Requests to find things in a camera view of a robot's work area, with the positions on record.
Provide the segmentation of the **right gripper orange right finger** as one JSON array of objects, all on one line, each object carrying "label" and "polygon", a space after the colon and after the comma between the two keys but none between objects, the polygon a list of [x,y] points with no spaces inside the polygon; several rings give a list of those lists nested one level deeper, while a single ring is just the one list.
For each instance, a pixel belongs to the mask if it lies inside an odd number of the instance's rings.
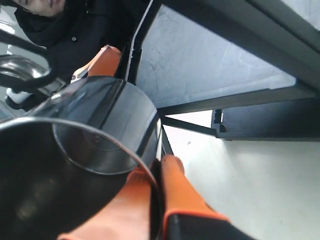
[{"label": "right gripper orange right finger", "polygon": [[207,205],[185,177],[181,160],[167,154],[161,159],[164,196],[164,240],[251,240],[229,219]]}]

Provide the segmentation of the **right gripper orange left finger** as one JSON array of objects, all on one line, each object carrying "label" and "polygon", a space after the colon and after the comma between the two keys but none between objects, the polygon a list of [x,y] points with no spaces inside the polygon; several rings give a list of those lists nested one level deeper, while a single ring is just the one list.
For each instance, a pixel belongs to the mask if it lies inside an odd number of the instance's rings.
[{"label": "right gripper orange left finger", "polygon": [[152,187],[147,174],[136,167],[119,193],[96,215],[59,240],[148,240]]}]

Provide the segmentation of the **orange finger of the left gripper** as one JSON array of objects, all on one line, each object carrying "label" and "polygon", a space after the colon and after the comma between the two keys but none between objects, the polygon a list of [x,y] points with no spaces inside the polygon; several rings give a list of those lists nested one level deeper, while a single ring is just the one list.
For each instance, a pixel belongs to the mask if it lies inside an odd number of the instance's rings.
[{"label": "orange finger of the left gripper", "polygon": [[71,83],[92,76],[110,76],[116,74],[122,52],[116,47],[105,45],[86,65],[77,69],[71,78]]}]

